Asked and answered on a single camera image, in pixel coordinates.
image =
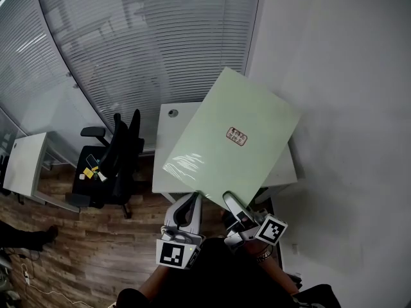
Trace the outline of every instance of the cable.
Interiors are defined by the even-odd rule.
[[[59,292],[56,292],[56,291],[50,291],[50,292],[41,291],[40,289],[38,289],[38,288],[35,287],[34,285],[31,285],[31,284],[27,283],[27,279],[26,279],[26,276],[24,275],[24,272],[26,272],[26,274],[28,275],[27,265],[26,265],[26,264],[21,264],[21,273],[22,273],[22,275],[23,275],[23,277],[24,277],[24,279],[25,279],[25,281],[26,281],[26,285],[29,285],[30,287],[33,287],[33,288],[36,289],[38,292],[44,293],[45,295],[51,295],[51,294],[55,293],[56,295],[61,295],[61,296],[63,296],[63,297],[64,297],[68,302],[70,302],[70,304],[72,304],[72,305],[84,304],[84,305],[86,305],[87,307],[94,308],[94,307],[92,307],[92,306],[90,306],[90,305],[87,305],[87,304],[86,304],[85,302],[83,302],[83,301],[75,301],[75,302],[73,302],[73,301],[71,301],[70,299],[68,299],[68,297],[66,297],[65,295],[63,295],[62,293],[59,293]]]

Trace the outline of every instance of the cardboard sheet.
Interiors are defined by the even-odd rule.
[[[264,86],[226,67],[187,125],[163,169],[227,208],[247,206],[279,158],[299,113]]]

